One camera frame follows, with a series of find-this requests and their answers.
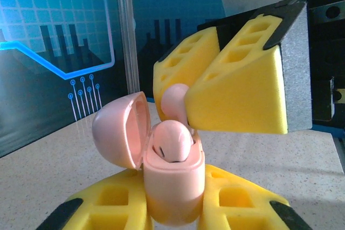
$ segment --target blue line graph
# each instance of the blue line graph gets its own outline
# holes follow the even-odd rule
[[[65,73],[60,68],[55,67],[49,61],[45,60],[40,55],[38,55],[36,52],[29,49],[28,47],[26,47],[24,44],[22,44],[19,41],[1,42],[0,43],[0,51],[5,51],[5,50],[19,50],[20,52],[27,55],[28,57],[30,57],[31,59],[33,59],[37,63],[41,64],[42,66],[47,68],[49,71],[53,72],[55,75],[61,77],[64,80],[68,80],[71,78],[75,78],[77,76],[86,75],[86,74],[90,74],[90,73],[93,73],[96,71],[107,69],[107,68],[114,66],[114,64],[115,64],[115,56],[111,55],[112,59],[109,63],[105,63],[102,65],[93,66],[93,67],[89,67],[89,68],[84,68],[84,69],[74,71],[74,72]]]

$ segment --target glass panel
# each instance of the glass panel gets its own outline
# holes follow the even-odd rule
[[[117,0],[0,3],[0,157],[127,94]]]
[[[197,25],[225,17],[222,0],[133,0],[140,86],[153,97],[153,65]]]

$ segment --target open case lid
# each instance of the open case lid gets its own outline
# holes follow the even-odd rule
[[[145,94],[134,93],[100,109],[92,123],[95,145],[109,162],[139,169],[151,130]]]

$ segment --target vertical line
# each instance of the vertical line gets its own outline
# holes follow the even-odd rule
[[[74,90],[75,100],[77,101],[77,107],[78,107],[79,117],[81,118],[80,108],[79,108],[79,104],[78,104],[78,97],[77,97],[77,93],[75,92],[75,86],[73,86],[73,90]]]
[[[102,101],[101,101],[101,95],[99,94],[99,88],[97,89],[97,92],[98,92],[99,104],[100,104],[101,109],[102,109]]]
[[[83,121],[81,121],[81,123],[83,124],[83,125],[81,126],[82,135],[85,136],[85,128],[87,128],[87,126],[84,125],[84,122],[83,122]]]
[[[333,138],[343,172],[345,172],[345,145],[342,138]]]
[[[80,50],[80,60],[81,60],[81,67],[82,69],[88,68],[88,47],[85,47],[84,45],[84,40],[87,41],[87,35],[86,38],[82,39],[83,44],[79,45],[79,50]]]
[[[53,16],[52,16],[52,13],[51,13],[51,11],[53,10],[53,8],[50,8],[50,6],[49,6],[49,2],[48,2],[48,0],[47,0],[47,12],[48,12],[48,14],[49,14],[49,18],[50,18],[50,25],[51,25],[51,28],[52,28],[52,33],[53,33],[53,35],[52,35],[52,37],[54,38],[54,39],[57,39],[57,35],[54,35],[54,23],[55,23],[55,21],[53,20]],[[56,49],[55,50],[55,54],[56,54],[56,58],[57,58],[57,62],[58,62],[58,64],[59,64],[59,68],[60,69],[62,69],[62,66],[60,66],[60,64],[61,64],[61,60],[59,60],[58,59],[58,57],[59,57],[59,55],[58,55],[58,49]]]
[[[98,110],[98,104],[97,104],[97,99],[96,99],[96,92],[95,92],[95,87],[93,85],[93,80],[91,80],[91,83],[92,83],[92,90],[93,90],[93,95],[95,96],[95,103],[96,103],[96,108]]]
[[[86,117],[84,101],[82,100],[82,94],[80,95],[80,99],[81,99],[82,110],[84,111],[84,117]]]
[[[0,42],[2,43],[4,41],[6,41],[5,35],[4,35],[4,32],[3,32],[3,29],[0,29]]]
[[[85,91],[85,83],[84,82],[82,82],[82,87],[84,88],[85,101],[86,101],[86,105],[87,105],[88,114],[90,115],[90,107],[88,106],[87,94],[86,94],[86,91]]]
[[[73,114],[74,114],[75,121],[77,121],[77,116],[76,116],[76,114],[75,114],[75,109],[74,109],[74,104],[73,104],[72,99],[71,99],[71,105],[72,105],[72,109],[73,109]]]
[[[160,21],[155,20],[155,38],[158,44],[161,43]]]
[[[72,64],[72,71],[78,71],[81,69],[79,66],[78,51],[77,52],[74,51],[73,43],[71,46],[69,45],[68,38],[70,38],[70,40],[72,42],[72,35],[71,35],[69,25],[67,25],[67,24],[64,24],[64,25],[66,25],[65,26],[66,27],[65,39],[66,39],[66,47],[67,47],[67,53],[68,53],[67,56],[68,56],[69,61]]]
[[[88,28],[89,28],[88,24],[93,23],[94,26],[95,26],[95,28],[96,28],[96,23],[95,23],[95,21],[91,21],[91,22],[90,22],[90,21],[88,21],[88,20],[86,19],[86,11],[87,11],[87,9],[84,8],[83,0],[81,0],[81,4],[82,4],[81,9],[75,9],[74,6],[73,6],[73,2],[72,2],[74,22],[75,22],[75,15],[74,15],[75,13],[74,13],[74,12],[75,12],[75,11],[82,12],[83,15],[84,15],[84,22],[85,22],[85,26],[86,26],[86,37],[89,38],[89,35],[92,34],[92,33],[90,33],[90,32],[88,31]]]
[[[82,41],[84,43],[84,48],[86,49],[86,52],[87,52],[87,61],[88,61],[87,66],[88,67],[92,67],[93,66],[93,60],[92,60],[91,51],[90,51],[90,49],[88,47],[88,41],[87,41],[87,39],[83,39]]]
[[[95,8],[93,7],[93,0],[91,1],[91,9],[88,9],[89,12],[91,12],[93,14],[93,23],[95,25],[95,31],[94,31],[94,35],[96,36],[96,41],[95,44],[97,44],[97,52],[95,52],[95,55],[100,59],[100,53],[101,53],[101,48],[100,48],[100,42],[98,41],[98,34],[100,33],[100,31],[97,30],[97,18],[96,18],[96,13],[95,13]]]
[[[55,67],[59,67],[58,60],[57,60],[57,58],[54,55],[53,45],[52,45],[52,41],[51,41],[51,38],[50,38],[48,26],[47,25],[41,25],[40,29],[41,29],[41,34],[42,34],[45,50],[46,50],[46,53],[48,54],[48,60]]]
[[[118,0],[128,94],[139,92],[139,70],[132,0]]]
[[[170,20],[164,20],[164,27],[165,27],[165,44],[168,48],[170,48],[171,41],[170,41]]]
[[[62,4],[62,1],[61,1],[61,0],[59,0],[59,4],[60,4],[60,8],[57,9],[57,10],[61,12],[61,15],[62,15],[62,18],[63,18],[63,21],[60,22],[60,23],[61,23],[60,25],[61,25],[62,32],[63,32],[64,41],[67,41],[67,43],[65,42],[65,45],[66,45],[66,53],[67,53],[67,59],[68,59],[68,61],[66,61],[66,63],[71,64],[71,67],[70,67],[71,70],[70,70],[69,72],[72,72],[72,71],[73,71],[73,64],[72,64],[73,58],[68,56],[69,54],[71,54],[71,51],[70,51],[71,47],[70,47],[70,45],[68,45],[68,40],[66,40],[66,38],[65,38],[64,29],[63,29],[64,27],[67,26],[67,22],[66,22],[66,19],[65,19],[65,14],[64,14],[64,11],[65,11],[66,9],[63,8],[63,4]]]
[[[95,112],[95,109],[93,108],[93,101],[92,101],[92,97],[91,97],[91,92],[88,92],[90,95],[90,100],[91,100],[91,106],[92,106],[92,112]]]
[[[19,5],[19,1],[18,1],[18,0],[15,0],[15,1],[16,1],[16,5],[17,5],[17,7],[18,7],[18,13],[19,13],[20,19],[21,19],[20,24],[21,24],[22,27],[24,28],[25,40],[27,40],[27,41],[29,42],[29,44],[30,44],[30,41],[29,41],[30,38],[28,37],[29,35],[28,35],[27,31],[26,31],[26,26],[25,26],[25,23],[24,23],[24,17],[23,17],[23,15],[22,15],[22,7]]]
[[[82,54],[81,54],[81,49],[79,47],[78,43],[78,37],[77,37],[77,32],[75,30],[75,25],[70,24],[68,25],[68,28],[70,30],[70,35],[71,35],[71,40],[72,40],[72,46],[74,50],[74,55],[77,60],[77,66],[78,68],[76,70],[80,70],[83,68],[83,60],[82,60]]]
[[[76,123],[75,125],[77,126],[77,132],[78,132],[78,136],[80,136],[79,123]]]
[[[114,52],[114,44],[113,44],[113,36],[112,36],[112,27],[111,27],[110,16],[109,16],[108,0],[104,0],[104,7],[105,7],[105,12],[106,12],[107,32],[108,32],[108,38],[109,38],[110,55],[112,57],[112,60],[115,60],[115,52]]]
[[[2,27],[1,29],[2,29],[2,31],[3,31],[3,33],[4,33],[4,29],[7,30],[7,31],[8,31],[9,29],[8,29],[7,19],[5,18],[4,9],[2,8],[1,3],[0,3],[0,6],[1,6],[0,12],[1,12],[1,15],[2,15],[2,17],[3,17],[3,19],[4,19],[4,24],[3,24],[3,27]]]
[[[61,56],[65,60],[67,72],[72,72],[72,61],[68,58],[67,47],[66,47],[66,39],[64,36],[63,26],[62,25],[55,25],[56,33],[58,35],[59,46],[61,49]]]
[[[181,19],[175,19],[176,41],[179,41],[182,37],[181,33]]]
[[[36,23],[35,23],[35,24],[41,25],[41,23],[40,23],[40,21],[39,21],[39,18],[38,18],[37,11],[38,11],[38,10],[48,10],[48,9],[41,9],[41,8],[39,9],[39,8],[36,7],[34,0],[31,0],[31,1],[32,1],[32,9],[30,9],[30,10],[33,10],[33,13],[34,13],[34,16],[35,16],[35,20],[36,20]],[[33,69],[37,74],[39,74],[39,73],[42,72],[42,69],[40,69],[40,68],[41,68],[41,66],[40,66],[39,64],[36,64],[35,66],[33,66],[32,69]]]

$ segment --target blue graphic display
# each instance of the blue graphic display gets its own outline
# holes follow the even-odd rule
[[[80,82],[82,84],[82,88],[84,89],[84,91],[82,89],[79,89],[77,92],[75,90],[75,88],[77,87],[76,84],[77,82],[72,79],[70,81],[70,84],[71,86],[73,87],[73,93],[70,93],[68,95],[68,98],[71,100],[71,104],[72,104],[72,110],[73,110],[73,114],[74,114],[74,118],[75,118],[75,121],[77,121],[77,116],[76,116],[76,112],[75,112],[75,107],[74,107],[74,102],[73,102],[73,99],[75,100],[75,104],[77,105],[77,109],[78,109],[78,113],[79,113],[79,119],[83,118],[83,117],[86,117],[87,115],[90,115],[91,112],[90,112],[90,109],[89,109],[89,102],[91,103],[91,107],[92,107],[92,113],[94,113],[95,111],[98,111],[99,110],[99,107],[102,108],[102,101],[101,101],[101,95],[100,95],[100,85],[99,83],[96,83],[94,85],[94,75],[93,74],[90,74],[89,75],[89,79],[91,81],[91,86],[88,86],[86,87],[86,90],[85,90],[85,77],[81,77],[80,78]],[[86,110],[85,110],[85,104],[84,104],[84,100],[85,100],[85,103],[86,103],[86,106],[87,106],[87,111],[88,113],[86,113]],[[82,111],[83,111],[83,114],[84,116],[82,116],[82,113],[81,113],[81,110],[80,110],[80,106],[79,106],[79,103],[81,104],[81,107],[82,107]]]
[[[54,66],[53,64],[51,64],[50,62],[42,58],[40,55],[38,55],[37,53],[35,53],[34,51],[26,47],[24,44],[22,44],[19,41],[7,41],[7,42],[0,43],[0,51],[4,51],[4,50],[19,50],[20,52],[27,55],[29,58],[41,64],[42,66],[47,68],[49,71],[53,72],[55,75],[58,75],[64,80],[68,80],[68,79],[75,78],[81,75],[86,75],[86,74],[97,72],[103,69],[107,69],[114,66],[115,64],[115,57],[112,56],[111,62],[109,63],[81,69],[78,71],[65,73],[61,69],[57,68],[56,66]]]

